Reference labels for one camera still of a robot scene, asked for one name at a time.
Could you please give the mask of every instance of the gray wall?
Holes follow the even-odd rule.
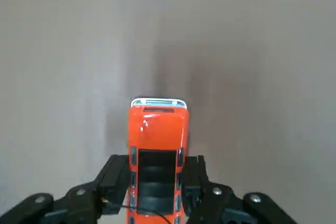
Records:
[[[126,152],[131,98],[155,94],[189,102],[213,181],[335,223],[335,16],[335,0],[0,0],[0,212],[94,178]]]

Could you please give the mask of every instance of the toy car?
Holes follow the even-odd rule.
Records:
[[[189,114],[179,99],[137,98],[128,121],[128,223],[183,223],[181,172]]]

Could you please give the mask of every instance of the metal screw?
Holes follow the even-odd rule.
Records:
[[[76,192],[76,194],[77,195],[83,195],[84,193],[85,193],[86,191],[85,191],[85,189],[79,189],[77,192]]]
[[[251,199],[254,203],[260,203],[260,202],[261,202],[261,198],[260,198],[258,195],[256,195],[256,194],[252,194],[252,195],[250,196],[250,199]]]
[[[46,198],[43,196],[38,197],[37,199],[35,199],[35,203],[42,203]]]
[[[215,194],[215,195],[221,195],[222,194],[222,190],[219,189],[218,187],[214,187],[212,189],[212,192]]]

